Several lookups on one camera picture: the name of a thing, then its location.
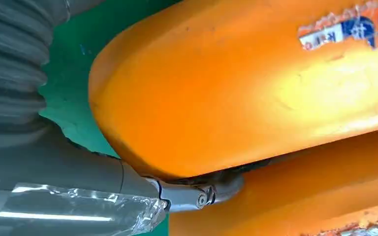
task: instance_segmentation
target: gray pipe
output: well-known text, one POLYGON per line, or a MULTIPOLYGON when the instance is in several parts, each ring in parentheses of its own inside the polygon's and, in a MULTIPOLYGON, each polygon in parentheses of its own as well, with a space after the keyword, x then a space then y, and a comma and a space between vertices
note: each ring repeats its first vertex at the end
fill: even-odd
MULTIPOLYGON (((47 81, 41 66, 49 61, 53 28, 102 1, 0 0, 0 207, 20 182, 158 196, 128 165, 72 144, 55 123, 38 114, 45 108, 37 89, 47 81)), ((5 235, 28 231, 14 228, 5 235)))

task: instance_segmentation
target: clear plastic wrap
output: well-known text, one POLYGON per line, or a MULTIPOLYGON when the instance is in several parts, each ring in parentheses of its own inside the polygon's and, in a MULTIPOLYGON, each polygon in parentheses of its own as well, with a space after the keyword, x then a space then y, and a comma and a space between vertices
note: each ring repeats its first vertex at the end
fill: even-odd
POLYGON ((31 183, 18 183, 7 195, 0 235, 128 236, 165 218, 165 203, 154 198, 31 183))

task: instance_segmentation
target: metal bracket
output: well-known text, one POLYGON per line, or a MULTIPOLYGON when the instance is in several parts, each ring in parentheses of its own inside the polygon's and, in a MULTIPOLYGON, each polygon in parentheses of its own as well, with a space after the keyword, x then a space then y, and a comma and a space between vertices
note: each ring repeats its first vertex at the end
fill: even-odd
POLYGON ((244 185, 242 176, 230 181, 203 186, 169 184, 147 178, 158 190, 158 197, 167 202, 166 211, 179 212, 199 210, 206 205, 227 201, 236 195, 244 185))

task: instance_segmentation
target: scratch mark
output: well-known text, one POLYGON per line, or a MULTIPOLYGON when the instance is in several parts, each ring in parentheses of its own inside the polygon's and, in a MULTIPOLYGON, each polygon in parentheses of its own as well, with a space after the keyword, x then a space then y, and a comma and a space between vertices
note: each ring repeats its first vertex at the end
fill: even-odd
POLYGON ((82 44, 79 44, 80 46, 80 51, 82 52, 82 55, 86 55, 86 49, 82 44))
POLYGON ((342 53, 338 56, 334 56, 334 57, 328 59, 326 62, 332 62, 332 61, 340 60, 340 59, 343 59, 343 58, 345 58, 344 53, 342 53))
POLYGON ((289 105, 287 105, 286 103, 284 103, 283 101, 281 101, 279 98, 275 98, 275 101, 281 106, 283 107, 284 109, 286 110, 289 110, 289 111, 294 111, 295 109, 289 105))

